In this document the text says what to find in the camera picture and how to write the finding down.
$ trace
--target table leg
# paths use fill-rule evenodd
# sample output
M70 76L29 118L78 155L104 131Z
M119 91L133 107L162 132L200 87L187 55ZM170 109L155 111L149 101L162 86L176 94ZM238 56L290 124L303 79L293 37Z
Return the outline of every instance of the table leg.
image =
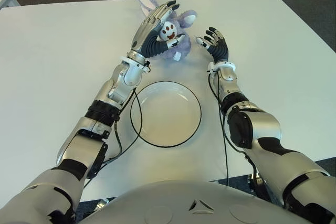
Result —
M4 3L3 7L6 7L6 6L8 6L8 7L20 6L20 3L17 0L7 0Z

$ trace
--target black finger segment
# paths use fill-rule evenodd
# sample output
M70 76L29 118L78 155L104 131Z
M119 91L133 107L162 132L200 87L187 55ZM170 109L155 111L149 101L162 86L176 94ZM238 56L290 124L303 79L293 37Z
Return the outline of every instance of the black finger segment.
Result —
M215 32L217 29L210 26L209 30Z
M204 39L206 39L207 41L209 41L209 42L211 42L212 43L212 39L211 38L209 38L208 36L204 36Z
M172 9L176 10L177 8L179 8L179 6L180 6L180 4L173 5Z
M214 34L212 31L208 31L208 30L205 31L205 33L208 34L208 35L210 35L210 36L212 36Z
M169 7L169 6L171 6L171 5L175 5L176 4L176 0L172 0L172 1L169 1L168 3L167 3L167 6Z

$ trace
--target triangular logo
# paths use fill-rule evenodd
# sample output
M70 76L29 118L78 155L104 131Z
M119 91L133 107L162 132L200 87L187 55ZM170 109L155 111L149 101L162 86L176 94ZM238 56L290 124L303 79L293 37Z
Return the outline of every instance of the triangular logo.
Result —
M201 199L196 199L192 202L189 211L192 214L213 214L215 210Z

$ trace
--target plush toy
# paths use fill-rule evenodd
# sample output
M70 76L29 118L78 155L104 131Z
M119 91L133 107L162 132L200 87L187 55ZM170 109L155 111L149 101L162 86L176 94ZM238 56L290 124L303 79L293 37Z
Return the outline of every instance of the plush toy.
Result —
M141 3L141 9L144 15L150 13L150 11L154 10L159 6L156 0L138 0ZM174 59L179 61L187 56L191 49L190 37L184 30L185 28L191 27L193 22L197 17L197 12L194 10L187 10L181 15L177 16L176 11L170 15L167 21L164 23L160 33L159 38L161 40L169 40L174 38L178 34L185 34L184 39L176 46L173 47L162 54L159 57L163 57L165 59Z

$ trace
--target plate rim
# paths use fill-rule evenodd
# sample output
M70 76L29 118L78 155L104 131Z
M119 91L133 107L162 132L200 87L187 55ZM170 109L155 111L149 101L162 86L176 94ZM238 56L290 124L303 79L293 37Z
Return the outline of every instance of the plate rim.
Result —
M133 124L133 120L132 120L132 108L133 108L134 101L136 100L136 97L134 97L134 99L133 99L133 101L132 101L132 104L131 104L131 108L130 108L130 119L131 119L131 124L132 124L133 130L135 131L136 134L139 135L139 138L141 138L143 141L145 141L146 143L148 143L148 144L150 144L150 145L159 147L159 148L172 148L172 147L176 147L176 146L179 146L179 145L181 145L181 144L184 144L185 142L187 142L189 139L191 139L191 138L195 135L195 133L197 132L197 130L198 130L200 124L201 124L201 120L202 120L202 108L201 108L200 101L198 100L198 98L197 98L197 96L195 95L195 93L194 93L191 89L189 89L188 87L186 87L185 85L180 84L180 83L175 82L175 81L156 81L156 82L150 83L150 84L148 84L147 86L145 86L143 89L141 89L141 90L139 91L139 93L137 93L137 95L139 95L139 94L141 93L141 91L143 91L145 88L149 87L150 85L153 85L153 84L156 84L156 83L160 83L160 82L171 82L171 83L174 83L174 84L181 85L181 86L185 87L186 89L188 89L188 90L194 95L194 97L196 98L196 101L197 101L198 106L199 106L199 108L200 108L200 117L199 117L198 125L197 125L195 131L193 132L193 134L191 134L190 137L188 137L188 138L187 138L186 140L184 140L183 142L181 142L181 143L179 143L179 144L175 144L175 145L170 145L170 146L161 146L161 145L156 145L156 144L153 144L153 143L148 142L146 139L144 139L144 138L141 136L141 133L138 134L138 132L137 132L137 130L135 129L134 124Z

